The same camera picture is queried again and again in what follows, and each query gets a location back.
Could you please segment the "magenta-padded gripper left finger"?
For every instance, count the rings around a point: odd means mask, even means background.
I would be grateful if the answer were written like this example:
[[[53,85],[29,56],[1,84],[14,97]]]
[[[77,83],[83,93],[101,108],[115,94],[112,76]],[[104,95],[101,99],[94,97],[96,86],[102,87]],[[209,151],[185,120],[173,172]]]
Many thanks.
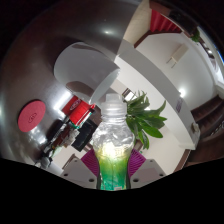
[[[96,189],[99,164],[94,150],[88,151],[81,159],[73,158],[64,168],[61,177],[81,187]]]

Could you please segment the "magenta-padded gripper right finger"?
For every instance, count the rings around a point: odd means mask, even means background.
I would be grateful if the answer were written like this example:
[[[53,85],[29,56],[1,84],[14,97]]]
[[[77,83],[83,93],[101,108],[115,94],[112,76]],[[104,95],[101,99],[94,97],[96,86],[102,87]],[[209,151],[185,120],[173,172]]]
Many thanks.
[[[131,189],[146,186],[166,174],[154,159],[146,159],[139,151],[133,149],[128,161],[128,178]]]

